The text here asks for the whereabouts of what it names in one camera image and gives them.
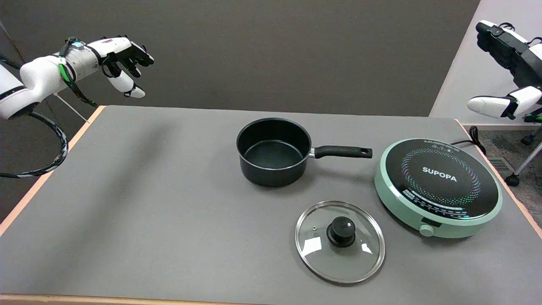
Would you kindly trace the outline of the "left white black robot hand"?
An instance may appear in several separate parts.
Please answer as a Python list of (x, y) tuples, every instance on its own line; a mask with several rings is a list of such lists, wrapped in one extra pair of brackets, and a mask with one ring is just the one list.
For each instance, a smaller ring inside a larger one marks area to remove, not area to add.
[(139, 46), (127, 36), (102, 38), (86, 45), (95, 52), (99, 67), (110, 84), (127, 98), (143, 98), (145, 91), (133, 78), (141, 77), (138, 68), (155, 63), (144, 46)]

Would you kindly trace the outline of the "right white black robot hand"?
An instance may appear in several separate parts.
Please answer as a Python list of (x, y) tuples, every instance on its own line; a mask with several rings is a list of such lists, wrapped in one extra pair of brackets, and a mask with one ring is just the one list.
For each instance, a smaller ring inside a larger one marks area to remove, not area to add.
[(467, 108), (492, 118), (514, 120), (525, 115), (525, 122), (536, 122), (541, 110), (529, 110), (541, 103), (541, 43), (534, 43), (541, 37), (529, 41), (509, 22), (480, 20), (476, 31), (478, 47), (511, 73), (517, 89), (501, 97), (477, 95), (467, 102)]

